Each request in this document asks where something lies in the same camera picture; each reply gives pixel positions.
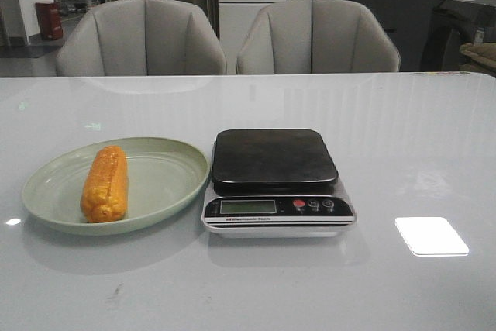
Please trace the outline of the orange corn cob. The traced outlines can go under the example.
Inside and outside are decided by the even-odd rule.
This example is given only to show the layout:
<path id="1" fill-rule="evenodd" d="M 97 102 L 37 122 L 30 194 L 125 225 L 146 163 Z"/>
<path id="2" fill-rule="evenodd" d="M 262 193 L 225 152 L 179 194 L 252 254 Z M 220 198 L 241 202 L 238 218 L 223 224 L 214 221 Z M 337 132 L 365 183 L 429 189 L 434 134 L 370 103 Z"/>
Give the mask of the orange corn cob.
<path id="1" fill-rule="evenodd" d="M 84 183 L 80 207 L 89 223 L 124 218 L 128 209 L 128 167 L 121 147 L 111 145 L 98 151 Z"/>

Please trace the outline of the black electronic kitchen scale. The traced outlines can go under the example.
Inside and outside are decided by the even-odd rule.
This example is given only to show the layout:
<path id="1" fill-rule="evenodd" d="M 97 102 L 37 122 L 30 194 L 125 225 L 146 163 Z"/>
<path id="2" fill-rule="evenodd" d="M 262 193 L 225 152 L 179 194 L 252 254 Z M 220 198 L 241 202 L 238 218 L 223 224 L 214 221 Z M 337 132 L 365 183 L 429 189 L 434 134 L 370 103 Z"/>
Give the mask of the black electronic kitchen scale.
<path id="1" fill-rule="evenodd" d="M 357 214 L 315 130 L 228 129 L 215 139 L 201 220 L 226 238 L 330 237 Z"/>

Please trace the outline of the pale green plate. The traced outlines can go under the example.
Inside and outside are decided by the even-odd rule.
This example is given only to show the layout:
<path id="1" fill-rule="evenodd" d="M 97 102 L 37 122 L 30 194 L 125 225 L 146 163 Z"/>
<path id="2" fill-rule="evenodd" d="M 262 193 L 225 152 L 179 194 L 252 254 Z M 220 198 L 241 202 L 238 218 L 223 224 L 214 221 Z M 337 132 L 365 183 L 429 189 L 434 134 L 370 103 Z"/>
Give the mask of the pale green plate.
<path id="1" fill-rule="evenodd" d="M 26 182 L 22 202 L 64 233 L 107 236 L 168 219 L 201 191 L 207 157 L 177 140 L 133 137 L 94 143 L 53 159 Z"/>

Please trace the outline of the right grey upholstered chair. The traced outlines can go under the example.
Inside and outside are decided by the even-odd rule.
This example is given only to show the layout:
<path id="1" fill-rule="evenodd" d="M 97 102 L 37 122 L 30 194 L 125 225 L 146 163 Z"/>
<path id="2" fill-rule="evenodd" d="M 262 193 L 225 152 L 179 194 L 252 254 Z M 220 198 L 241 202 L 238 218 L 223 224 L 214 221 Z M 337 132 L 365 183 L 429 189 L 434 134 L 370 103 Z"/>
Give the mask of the right grey upholstered chair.
<path id="1" fill-rule="evenodd" d="M 397 72 L 401 57 L 376 16 L 347 0 L 287 0 L 261 9 L 237 74 Z"/>

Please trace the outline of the grey upholstered chair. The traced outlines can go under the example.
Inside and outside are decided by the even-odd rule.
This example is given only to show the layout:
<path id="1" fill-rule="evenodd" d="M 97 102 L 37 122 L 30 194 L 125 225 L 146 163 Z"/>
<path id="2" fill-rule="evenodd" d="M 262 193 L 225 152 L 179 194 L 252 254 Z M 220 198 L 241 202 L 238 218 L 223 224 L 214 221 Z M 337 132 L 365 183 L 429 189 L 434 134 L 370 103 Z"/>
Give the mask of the grey upholstered chair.
<path id="1" fill-rule="evenodd" d="M 217 75 L 226 73 L 226 57 L 198 6 L 118 0 L 84 15 L 55 66 L 63 77 Z"/>
<path id="2" fill-rule="evenodd" d="M 401 57 L 376 16 L 347 0 L 287 0 L 261 9 L 237 74 L 397 72 Z"/>

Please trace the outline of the left grey upholstered chair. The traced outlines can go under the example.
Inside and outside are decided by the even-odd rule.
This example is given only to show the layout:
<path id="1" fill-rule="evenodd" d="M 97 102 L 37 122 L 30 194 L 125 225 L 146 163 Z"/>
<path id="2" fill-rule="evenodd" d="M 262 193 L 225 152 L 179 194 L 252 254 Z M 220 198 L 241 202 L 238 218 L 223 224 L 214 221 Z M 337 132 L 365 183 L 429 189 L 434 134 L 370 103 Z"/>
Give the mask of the left grey upholstered chair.
<path id="1" fill-rule="evenodd" d="M 84 15 L 55 66 L 63 77 L 217 75 L 226 73 L 226 57 L 198 6 L 118 0 Z"/>

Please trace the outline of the red bin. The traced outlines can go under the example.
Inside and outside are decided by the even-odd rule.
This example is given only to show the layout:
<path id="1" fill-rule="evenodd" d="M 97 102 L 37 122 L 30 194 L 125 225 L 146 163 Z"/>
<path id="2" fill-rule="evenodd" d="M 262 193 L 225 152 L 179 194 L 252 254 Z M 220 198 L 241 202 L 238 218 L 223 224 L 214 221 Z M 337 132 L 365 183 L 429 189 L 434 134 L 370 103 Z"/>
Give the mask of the red bin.
<path id="1" fill-rule="evenodd" d="M 36 16 L 43 40 L 58 40 L 63 37 L 63 29 L 56 2 L 36 2 Z"/>

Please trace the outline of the black appliance at right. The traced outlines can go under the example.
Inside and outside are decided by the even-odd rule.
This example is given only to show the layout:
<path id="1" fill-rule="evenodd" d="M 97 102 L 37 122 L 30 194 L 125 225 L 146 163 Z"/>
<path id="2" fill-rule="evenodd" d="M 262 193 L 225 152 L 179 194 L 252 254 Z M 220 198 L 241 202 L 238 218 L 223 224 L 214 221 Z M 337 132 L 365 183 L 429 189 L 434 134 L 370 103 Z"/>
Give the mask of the black appliance at right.
<path id="1" fill-rule="evenodd" d="M 495 0 L 439 0 L 433 7 L 421 71 L 456 71 L 460 46 L 495 41 Z"/>

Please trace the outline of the tan folded cushion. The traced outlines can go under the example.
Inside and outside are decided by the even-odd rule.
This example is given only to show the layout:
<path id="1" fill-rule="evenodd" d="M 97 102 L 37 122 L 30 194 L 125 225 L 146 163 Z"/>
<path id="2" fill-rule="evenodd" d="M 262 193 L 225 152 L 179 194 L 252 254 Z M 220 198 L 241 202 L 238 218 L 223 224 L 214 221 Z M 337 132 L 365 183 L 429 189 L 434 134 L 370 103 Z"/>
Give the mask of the tan folded cushion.
<path id="1" fill-rule="evenodd" d="M 495 76 L 495 43 L 465 43 L 460 46 L 460 53 L 464 56 L 464 62 L 460 65 L 461 71 Z"/>

